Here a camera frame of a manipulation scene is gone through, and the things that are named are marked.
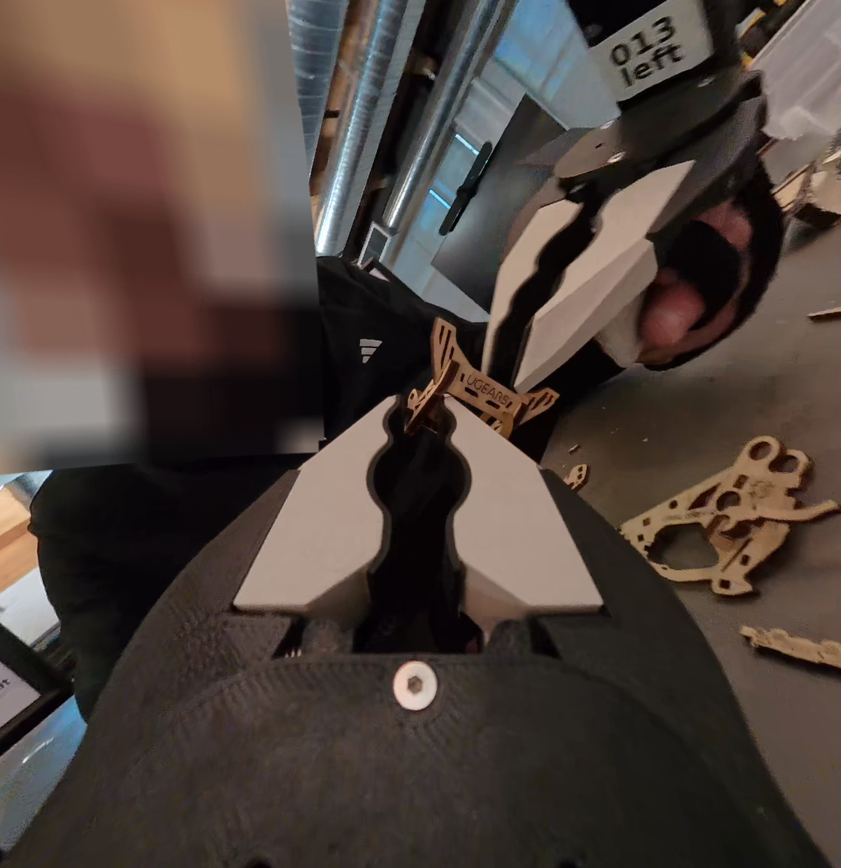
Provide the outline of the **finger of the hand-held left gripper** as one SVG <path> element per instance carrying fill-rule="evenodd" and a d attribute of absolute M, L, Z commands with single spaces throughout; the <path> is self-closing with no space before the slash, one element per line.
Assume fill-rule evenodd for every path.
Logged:
<path fill-rule="evenodd" d="M 637 361 L 641 301 L 658 270 L 647 235 L 693 164 L 658 168 L 605 202 L 593 240 L 534 316 L 517 390 L 532 390 L 594 339 L 619 366 Z"/>
<path fill-rule="evenodd" d="M 484 373 L 515 373 L 524 346 L 525 334 L 533 316 L 552 292 L 557 267 L 555 241 L 567 234 L 572 243 L 574 222 L 585 205 L 561 199 L 535 211 L 505 255 L 496 275 L 490 320 L 482 354 Z"/>

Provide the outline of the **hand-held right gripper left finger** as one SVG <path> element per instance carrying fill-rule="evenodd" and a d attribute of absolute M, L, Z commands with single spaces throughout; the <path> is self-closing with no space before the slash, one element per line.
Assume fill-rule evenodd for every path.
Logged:
<path fill-rule="evenodd" d="M 246 613 L 358 627 L 370 607 L 368 570 L 385 536 L 371 472 L 392 444 L 391 396 L 301 467 L 236 596 Z"/>

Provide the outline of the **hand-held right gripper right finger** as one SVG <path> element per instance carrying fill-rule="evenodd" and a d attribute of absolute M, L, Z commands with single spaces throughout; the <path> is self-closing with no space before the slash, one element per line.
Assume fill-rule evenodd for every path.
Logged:
<path fill-rule="evenodd" d="M 599 613 L 602 596 L 539 466 L 457 400 L 445 409 L 448 444 L 468 472 L 453 518 L 462 608 L 483 638 L 528 617 Z"/>

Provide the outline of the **wooden model assembly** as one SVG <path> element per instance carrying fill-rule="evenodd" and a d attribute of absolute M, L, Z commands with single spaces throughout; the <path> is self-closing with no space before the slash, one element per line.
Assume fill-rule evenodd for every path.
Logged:
<path fill-rule="evenodd" d="M 414 389 L 406 400 L 405 433 L 419 428 L 436 432 L 439 411 L 446 396 L 475 410 L 480 421 L 510 439 L 513 430 L 551 409 L 558 393 L 543 388 L 517 393 L 473 367 L 457 342 L 457 331 L 447 320 L 436 318 L 430 336 L 432 378 L 426 387 Z"/>

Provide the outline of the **person's left hand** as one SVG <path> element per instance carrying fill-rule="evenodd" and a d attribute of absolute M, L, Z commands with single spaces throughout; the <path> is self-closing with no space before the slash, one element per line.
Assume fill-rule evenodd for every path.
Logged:
<path fill-rule="evenodd" d="M 732 201 L 687 223 L 645 294 L 639 363 L 665 366 L 724 335 L 750 276 L 751 240 L 749 218 Z"/>

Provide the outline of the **dark door panel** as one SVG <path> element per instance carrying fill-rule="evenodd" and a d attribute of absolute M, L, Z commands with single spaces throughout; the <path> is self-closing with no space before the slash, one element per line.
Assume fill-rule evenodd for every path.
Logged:
<path fill-rule="evenodd" d="M 523 95 L 493 148 L 471 200 L 433 257 L 436 272 L 489 313 L 499 267 L 514 226 L 553 174 L 562 150 L 547 145 L 573 137 L 531 95 Z"/>

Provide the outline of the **punched-out plywood sheet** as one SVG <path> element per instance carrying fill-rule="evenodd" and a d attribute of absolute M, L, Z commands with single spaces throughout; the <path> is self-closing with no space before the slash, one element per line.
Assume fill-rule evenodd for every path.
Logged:
<path fill-rule="evenodd" d="M 619 533 L 667 580 L 707 582 L 720 596 L 752 594 L 752 572 L 783 546 L 792 525 L 841 514 L 832 500 L 799 503 L 796 493 L 813 467 L 801 450 L 789 450 L 771 436 L 754 438 L 729 467 L 624 522 Z M 716 561 L 692 569 L 654 561 L 660 538 L 686 526 L 701 530 Z"/>

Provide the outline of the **clear plastic container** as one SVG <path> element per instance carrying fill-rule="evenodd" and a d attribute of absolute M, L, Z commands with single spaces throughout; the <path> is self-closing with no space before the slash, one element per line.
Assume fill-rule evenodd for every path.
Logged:
<path fill-rule="evenodd" d="M 806 2 L 753 60 L 774 139 L 829 139 L 841 129 L 841 1 Z"/>

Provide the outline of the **person's black jacket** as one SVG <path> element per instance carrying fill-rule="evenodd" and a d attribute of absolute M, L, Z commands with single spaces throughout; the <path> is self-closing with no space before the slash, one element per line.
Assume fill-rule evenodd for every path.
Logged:
<path fill-rule="evenodd" d="M 324 439 L 420 384 L 431 305 L 398 280 L 335 257 L 317 260 Z M 70 650 L 73 692 L 89 722 L 123 650 L 201 549 L 309 450 L 51 472 L 31 506 L 38 568 Z"/>

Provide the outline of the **pile of wooden scraps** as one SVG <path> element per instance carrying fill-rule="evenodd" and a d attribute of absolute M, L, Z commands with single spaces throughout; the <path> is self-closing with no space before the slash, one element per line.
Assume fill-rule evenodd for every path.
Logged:
<path fill-rule="evenodd" d="M 772 192 L 789 221 L 817 232 L 841 222 L 841 146 L 790 174 Z"/>

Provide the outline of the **smooth silver pipe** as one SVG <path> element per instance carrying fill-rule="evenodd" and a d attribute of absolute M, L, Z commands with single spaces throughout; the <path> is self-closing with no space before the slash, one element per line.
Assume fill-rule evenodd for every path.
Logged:
<path fill-rule="evenodd" d="M 448 129 L 472 81 L 494 52 L 515 4 L 467 2 L 381 218 L 381 226 L 390 237 L 400 233 L 410 216 L 419 191 L 434 171 Z"/>

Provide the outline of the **jagged wooden scrap strip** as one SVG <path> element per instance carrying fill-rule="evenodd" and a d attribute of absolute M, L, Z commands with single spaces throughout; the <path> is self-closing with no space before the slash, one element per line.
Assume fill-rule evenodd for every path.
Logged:
<path fill-rule="evenodd" d="M 740 627 L 739 633 L 756 650 L 841 671 L 841 643 L 839 642 L 814 641 L 803 636 L 791 635 L 779 627 L 761 628 L 744 625 Z"/>

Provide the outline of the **black framed sign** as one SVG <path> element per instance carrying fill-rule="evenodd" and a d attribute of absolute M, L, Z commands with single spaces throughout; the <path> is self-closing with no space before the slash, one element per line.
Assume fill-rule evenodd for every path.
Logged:
<path fill-rule="evenodd" d="M 71 697 L 68 679 L 0 624 L 0 757 Z"/>

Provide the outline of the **ribbed silver duct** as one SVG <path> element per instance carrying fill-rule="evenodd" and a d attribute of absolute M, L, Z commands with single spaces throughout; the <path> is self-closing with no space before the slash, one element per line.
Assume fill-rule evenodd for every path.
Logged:
<path fill-rule="evenodd" d="M 373 2 L 363 25 L 360 65 L 340 113 L 319 203 L 315 229 L 318 257 L 339 255 L 344 246 L 341 230 L 350 211 L 351 188 L 359 174 L 374 113 L 383 94 L 405 7 L 405 1 Z"/>

